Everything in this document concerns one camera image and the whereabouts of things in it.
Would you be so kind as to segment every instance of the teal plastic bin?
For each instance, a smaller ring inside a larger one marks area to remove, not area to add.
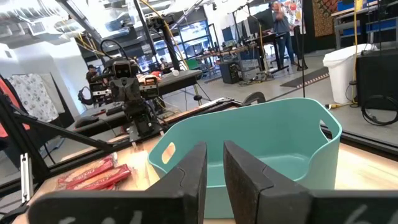
[[[321,122],[333,135],[328,140]],[[223,143],[232,140],[265,164],[310,189],[334,189],[341,126],[317,101],[292,98],[192,117],[170,128],[149,154],[164,176],[205,141],[208,153],[205,218],[233,218],[224,180]],[[168,163],[162,154],[171,144]]]

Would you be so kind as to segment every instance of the white trash can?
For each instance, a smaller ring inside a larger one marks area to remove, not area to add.
[[[360,44],[357,55],[363,50],[374,50],[375,48],[373,44]],[[351,46],[328,53],[323,58],[323,66],[329,68],[331,90],[336,103],[348,103],[351,99],[351,94],[348,93],[349,99],[347,99],[346,90],[354,77],[354,54],[355,46]]]

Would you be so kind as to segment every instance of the gray floor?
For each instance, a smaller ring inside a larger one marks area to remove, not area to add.
[[[305,71],[305,74],[308,74],[323,66],[323,54],[324,52],[315,52],[308,55],[306,61],[309,69]],[[225,84],[222,82],[222,80],[217,80],[208,84],[205,84],[205,81],[207,80],[199,80],[199,84],[211,100],[228,96],[236,100],[243,101],[245,97],[255,91],[262,92],[265,95],[266,99],[269,100],[271,98],[275,98],[294,90],[294,88],[281,87],[280,85],[291,81],[294,78],[301,77],[301,75],[301,72],[291,72],[290,74],[287,72],[280,72],[276,74],[278,78],[274,80],[250,86]],[[193,100],[193,95],[195,94],[193,87],[187,88],[186,91],[189,94],[186,94],[183,91],[175,91],[173,93],[165,95],[164,100],[168,103],[167,106],[169,108],[172,108],[173,106],[171,105],[174,105],[174,107],[177,107],[182,111],[194,109],[196,106],[198,106],[197,102]],[[199,94],[201,94],[204,98],[207,98],[207,96],[201,89],[198,88],[198,91]],[[306,86],[305,92],[306,97],[318,100],[322,104],[333,103],[329,78]],[[303,97],[303,91],[297,90],[291,92],[289,94],[279,97],[278,100],[295,97]],[[398,144],[398,139],[396,138],[396,136],[398,136],[398,123],[385,127],[373,126],[365,122],[359,108],[350,108],[349,106],[344,106],[342,108],[331,110],[331,113],[336,117],[336,119],[342,125],[343,129],[346,131]],[[382,113],[383,116],[393,116],[391,115],[391,112],[388,111],[373,111],[372,113],[376,115]],[[119,128],[114,129],[114,131],[116,132],[116,134],[119,134]],[[107,131],[105,133],[94,136],[93,138],[107,141],[109,139],[112,139],[113,137],[114,133],[111,131]],[[63,157],[70,155],[74,152],[78,152],[87,147],[87,145],[66,139],[61,147],[53,151],[51,155],[56,162],[59,162]],[[45,159],[45,161],[49,166],[52,164],[48,157]],[[8,160],[8,158],[6,158],[5,155],[2,155],[2,152],[0,152],[0,184],[2,182],[7,182],[9,179],[17,178],[18,176],[18,169],[16,169]],[[9,195],[6,198],[0,199],[0,212],[6,212],[14,208],[15,206],[18,206],[20,204],[20,202],[18,201],[19,198],[20,195],[18,193],[15,193],[13,195]]]

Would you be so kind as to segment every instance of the wooden table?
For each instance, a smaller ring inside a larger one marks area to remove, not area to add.
[[[131,176],[125,180],[119,190],[145,190],[159,180],[154,168],[148,163],[147,157],[160,136],[138,144],[137,147],[123,149],[118,154],[118,165],[127,164],[134,168]],[[90,151],[88,148],[75,154],[64,157],[63,160],[78,156]],[[174,147],[169,146],[163,160],[167,160],[174,153]],[[35,193],[28,205],[37,200],[41,195],[55,190],[58,176],[46,180]],[[356,149],[345,144],[340,144],[336,185],[338,190],[388,190],[398,189],[398,162]],[[27,215],[18,216],[14,224],[28,224]],[[232,219],[205,220],[206,224],[234,223]]]

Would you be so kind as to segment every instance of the man standing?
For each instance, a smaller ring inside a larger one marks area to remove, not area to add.
[[[95,76],[97,76],[97,71],[95,70],[94,65],[89,65],[88,66],[88,72],[86,74],[86,79],[88,81],[88,84],[95,83],[95,82],[93,82],[91,80]]]
[[[297,63],[294,62],[292,39],[290,37],[290,31],[293,30],[293,26],[289,25],[287,17],[282,11],[281,3],[273,2],[271,3],[271,7],[273,10],[272,18],[274,19],[274,32],[282,36],[277,39],[280,64],[281,66],[284,65],[285,47],[286,47],[291,64],[297,65]]]

